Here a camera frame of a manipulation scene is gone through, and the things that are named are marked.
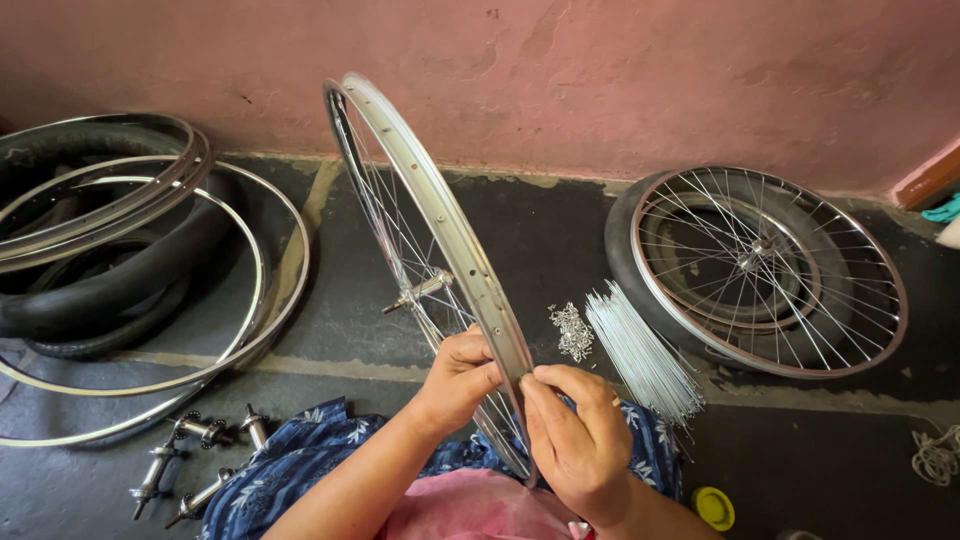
blue floral fabric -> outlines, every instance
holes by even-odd
[[[569,400],[567,404],[575,408]],[[656,413],[642,406],[623,401],[620,410],[634,436],[630,472],[678,501],[681,457],[673,433]],[[348,418],[345,398],[295,416],[210,501],[201,540],[260,538],[287,508],[384,423],[376,414]],[[493,469],[511,476],[487,439],[477,432],[469,441],[438,446],[420,478],[464,468]]]

hand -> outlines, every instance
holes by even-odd
[[[543,477],[571,510],[597,528],[620,523],[631,505],[627,471],[633,437],[611,385],[565,365],[537,366],[525,375],[531,454]],[[574,413],[550,386],[574,403]]]
[[[470,421],[483,397],[503,382],[491,357],[475,323],[444,340],[423,387],[407,405],[425,430],[444,437]]]

pink cloth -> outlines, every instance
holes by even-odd
[[[579,522],[556,495],[489,469],[415,481],[384,525],[383,540],[569,540]]]

black floor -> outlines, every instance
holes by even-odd
[[[237,161],[276,184],[299,207],[308,200],[316,171],[309,163]],[[569,301],[581,305],[585,293],[610,277],[603,227],[613,198],[604,194],[602,185],[584,182],[560,181],[547,188],[516,179],[491,182],[460,175],[449,175],[448,181],[497,271],[535,361],[569,362],[557,354],[558,335],[547,320],[547,307]],[[255,207],[256,201],[250,204]],[[863,390],[903,402],[960,400],[960,360],[951,350],[956,328],[952,299],[960,296],[960,283],[953,278],[960,269],[960,252],[906,231],[883,210],[858,210],[856,215],[895,258],[906,281],[910,326],[897,353],[871,371],[833,382],[737,372],[716,374],[719,382],[825,388],[838,395]],[[321,217],[309,288],[296,318],[264,362],[273,367],[218,379],[193,405],[204,416],[235,425],[249,402],[283,420],[340,395],[359,413],[391,415],[417,391],[431,355],[406,313],[380,313],[396,297],[396,286],[346,178],[334,181]],[[261,228],[282,230],[284,223],[264,219]],[[285,241],[274,242],[268,257],[279,258]],[[242,249],[231,253],[235,257],[209,263],[207,278],[195,285],[181,317],[140,350],[219,354],[236,330],[252,282],[249,254]],[[222,267],[228,271],[217,270]],[[22,355],[15,344],[3,347],[6,357]],[[594,363],[595,373],[619,381],[600,347],[581,367]],[[910,377],[905,368],[910,368]],[[78,365],[40,358],[29,369],[57,381],[110,387],[170,379],[196,368],[139,361]],[[159,399],[87,400],[3,381],[0,430],[37,437],[93,429]],[[711,485],[733,501],[736,525],[728,537],[772,539],[789,528],[807,528],[826,539],[955,534],[948,511],[958,507],[960,488],[934,487],[910,468],[910,431],[932,433],[927,421],[795,410],[773,400],[767,405],[708,406],[694,420],[694,441],[684,441],[693,460],[684,469],[686,491]],[[196,535],[197,522],[163,530],[176,512],[177,499],[211,483],[220,467],[242,464],[252,448],[243,442],[246,438],[229,449],[194,448],[166,478],[176,497],[154,501],[139,522],[131,522],[133,501],[127,490],[140,483],[149,463],[147,451],[162,442],[168,429],[160,422],[86,448],[0,449],[0,535]]]

person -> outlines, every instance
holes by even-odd
[[[643,436],[631,421],[642,407],[619,405],[607,381],[583,370],[542,365],[520,384],[530,453],[552,493],[507,476],[476,436],[440,445],[501,384],[491,357],[475,325],[448,337],[420,391],[385,424],[347,418],[343,399],[308,409],[217,493],[202,539],[719,538],[658,492],[679,498],[679,474],[667,471],[676,461],[647,455],[649,465],[628,469],[654,442],[636,450]]]

